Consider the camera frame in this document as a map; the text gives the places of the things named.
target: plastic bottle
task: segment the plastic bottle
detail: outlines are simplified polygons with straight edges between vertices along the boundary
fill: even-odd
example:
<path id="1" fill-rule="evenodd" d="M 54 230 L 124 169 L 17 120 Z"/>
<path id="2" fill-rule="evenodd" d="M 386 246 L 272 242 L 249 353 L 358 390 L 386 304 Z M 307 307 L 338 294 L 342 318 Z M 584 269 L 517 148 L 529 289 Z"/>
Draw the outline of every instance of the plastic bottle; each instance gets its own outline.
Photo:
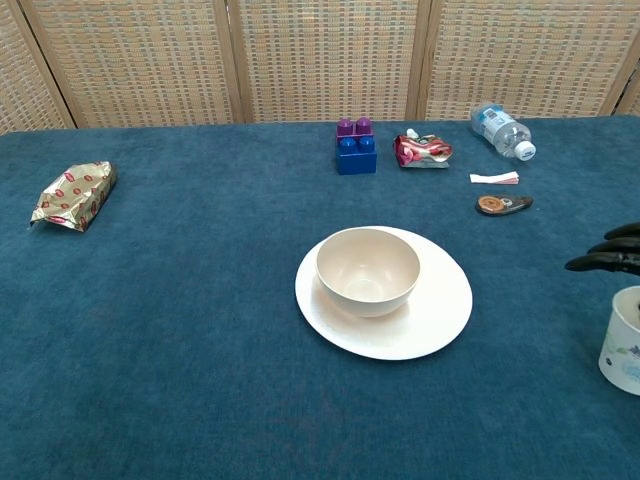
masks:
<path id="1" fill-rule="evenodd" d="M 529 129 L 511 118 L 500 105 L 485 103 L 472 109 L 471 127 L 505 157 L 525 162 L 536 153 Z"/>

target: candy wrapper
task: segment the candy wrapper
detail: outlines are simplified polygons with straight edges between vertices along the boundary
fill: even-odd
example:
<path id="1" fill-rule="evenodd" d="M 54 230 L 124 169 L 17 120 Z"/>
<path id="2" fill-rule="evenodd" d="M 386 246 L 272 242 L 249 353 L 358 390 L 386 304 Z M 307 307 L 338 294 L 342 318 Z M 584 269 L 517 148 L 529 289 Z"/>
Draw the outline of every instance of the candy wrapper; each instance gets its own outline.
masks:
<path id="1" fill-rule="evenodd" d="M 31 225 L 40 220 L 84 232 L 116 181 L 109 162 L 72 165 L 40 195 Z"/>
<path id="2" fill-rule="evenodd" d="M 415 130 L 398 135 L 393 149 L 400 167 L 449 168 L 447 160 L 453 155 L 453 147 L 435 135 L 419 136 Z"/>

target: gold snack bag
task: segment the gold snack bag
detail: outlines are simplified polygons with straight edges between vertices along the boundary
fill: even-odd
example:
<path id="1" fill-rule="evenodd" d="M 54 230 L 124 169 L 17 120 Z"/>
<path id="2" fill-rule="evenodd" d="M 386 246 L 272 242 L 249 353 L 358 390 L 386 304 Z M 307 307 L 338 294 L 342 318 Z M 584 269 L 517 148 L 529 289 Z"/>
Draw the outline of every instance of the gold snack bag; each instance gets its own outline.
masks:
<path id="1" fill-rule="evenodd" d="M 116 169 L 109 162 L 70 166 L 40 195 L 31 225 L 46 220 L 84 232 L 115 181 Z"/>

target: white mug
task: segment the white mug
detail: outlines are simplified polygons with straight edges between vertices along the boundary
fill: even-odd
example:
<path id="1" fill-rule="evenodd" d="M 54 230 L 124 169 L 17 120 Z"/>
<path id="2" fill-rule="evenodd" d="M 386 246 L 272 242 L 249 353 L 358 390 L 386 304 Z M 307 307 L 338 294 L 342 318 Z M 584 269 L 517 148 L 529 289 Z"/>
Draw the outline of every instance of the white mug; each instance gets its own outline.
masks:
<path id="1" fill-rule="evenodd" d="M 640 395 L 640 286 L 620 290 L 612 303 L 598 365 L 616 387 Z"/>

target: lego block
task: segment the lego block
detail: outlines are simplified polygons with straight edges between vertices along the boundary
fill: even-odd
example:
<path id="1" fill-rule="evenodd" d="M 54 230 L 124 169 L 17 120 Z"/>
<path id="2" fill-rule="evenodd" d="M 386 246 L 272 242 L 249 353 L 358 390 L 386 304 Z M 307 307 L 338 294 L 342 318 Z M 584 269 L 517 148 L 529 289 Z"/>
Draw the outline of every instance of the lego block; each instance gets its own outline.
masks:
<path id="1" fill-rule="evenodd" d="M 348 118 L 338 122 L 336 129 L 336 163 L 340 175 L 376 172 L 375 140 L 371 121 L 360 118 L 354 125 Z"/>

